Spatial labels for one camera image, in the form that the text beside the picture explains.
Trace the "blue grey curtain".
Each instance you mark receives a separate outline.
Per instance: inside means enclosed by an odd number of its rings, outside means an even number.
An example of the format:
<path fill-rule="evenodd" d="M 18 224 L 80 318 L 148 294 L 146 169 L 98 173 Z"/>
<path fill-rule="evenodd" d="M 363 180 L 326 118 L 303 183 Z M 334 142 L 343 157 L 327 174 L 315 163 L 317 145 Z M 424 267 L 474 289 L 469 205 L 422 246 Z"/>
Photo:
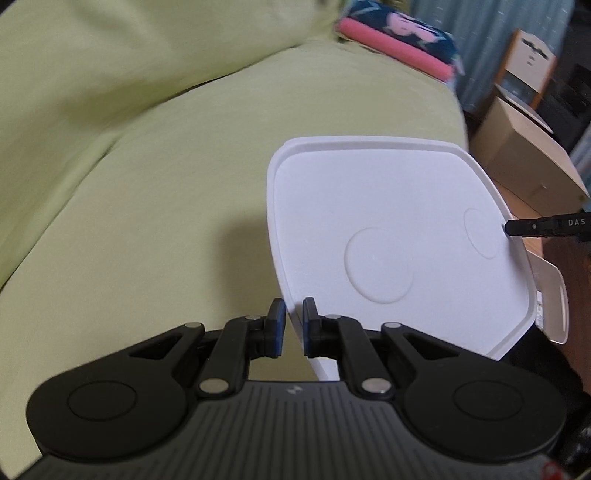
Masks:
<path fill-rule="evenodd" d="M 456 93 L 467 112 L 489 94 L 515 31 L 537 36 L 557 54 L 575 9 L 574 0 L 414 1 L 412 15 L 454 37 L 464 74 Z"/>

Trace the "pink cushion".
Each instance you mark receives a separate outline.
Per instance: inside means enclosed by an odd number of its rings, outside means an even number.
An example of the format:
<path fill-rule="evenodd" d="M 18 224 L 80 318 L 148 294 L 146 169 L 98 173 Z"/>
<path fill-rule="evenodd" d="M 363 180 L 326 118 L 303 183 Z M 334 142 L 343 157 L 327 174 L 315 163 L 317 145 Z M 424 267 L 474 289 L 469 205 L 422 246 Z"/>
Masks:
<path fill-rule="evenodd" d="M 454 76 L 454 67 L 451 64 L 349 17 L 339 21 L 335 30 L 348 40 L 398 60 L 440 81 L 448 82 Z"/>

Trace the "white plastic bin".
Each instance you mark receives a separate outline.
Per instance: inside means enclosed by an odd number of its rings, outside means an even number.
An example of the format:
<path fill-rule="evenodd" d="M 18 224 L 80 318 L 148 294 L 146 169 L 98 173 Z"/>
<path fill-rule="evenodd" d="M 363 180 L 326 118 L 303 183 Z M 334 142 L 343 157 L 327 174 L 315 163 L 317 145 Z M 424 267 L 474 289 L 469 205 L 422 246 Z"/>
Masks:
<path fill-rule="evenodd" d="M 570 318 L 566 285 L 560 270 L 549 261 L 528 251 L 537 295 L 536 326 L 557 345 L 569 337 Z"/>

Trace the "beige cabinet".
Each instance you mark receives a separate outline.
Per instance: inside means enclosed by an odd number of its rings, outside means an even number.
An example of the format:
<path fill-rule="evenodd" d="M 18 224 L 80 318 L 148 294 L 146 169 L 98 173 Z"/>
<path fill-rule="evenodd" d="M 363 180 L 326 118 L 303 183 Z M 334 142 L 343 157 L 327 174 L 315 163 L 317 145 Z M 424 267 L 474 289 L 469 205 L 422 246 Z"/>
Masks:
<path fill-rule="evenodd" d="M 489 177 L 543 216 L 575 213 L 590 199 L 564 148 L 500 98 L 470 140 L 470 151 Z"/>

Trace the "white plastic lid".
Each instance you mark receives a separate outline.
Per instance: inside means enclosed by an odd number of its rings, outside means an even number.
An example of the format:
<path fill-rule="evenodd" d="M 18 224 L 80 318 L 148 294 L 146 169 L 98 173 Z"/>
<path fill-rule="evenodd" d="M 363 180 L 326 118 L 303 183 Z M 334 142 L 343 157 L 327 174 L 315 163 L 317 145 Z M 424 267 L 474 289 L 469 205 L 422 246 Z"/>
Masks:
<path fill-rule="evenodd" d="M 500 359 L 534 324 L 536 285 L 479 163 L 436 140 L 303 137 L 270 160 L 266 217 L 291 323 L 301 304 L 377 330 L 399 322 Z"/>

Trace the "green sofa cover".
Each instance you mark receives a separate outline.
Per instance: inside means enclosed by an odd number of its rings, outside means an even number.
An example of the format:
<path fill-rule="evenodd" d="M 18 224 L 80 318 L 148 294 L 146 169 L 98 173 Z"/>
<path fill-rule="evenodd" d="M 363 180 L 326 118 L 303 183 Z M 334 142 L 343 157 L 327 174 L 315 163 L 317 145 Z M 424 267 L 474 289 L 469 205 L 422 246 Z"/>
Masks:
<path fill-rule="evenodd" d="M 335 39 L 339 1 L 17 1 L 1 16 L 1 467 L 67 369 L 279 287 L 266 170 L 292 138 L 465 146 L 449 87 Z"/>

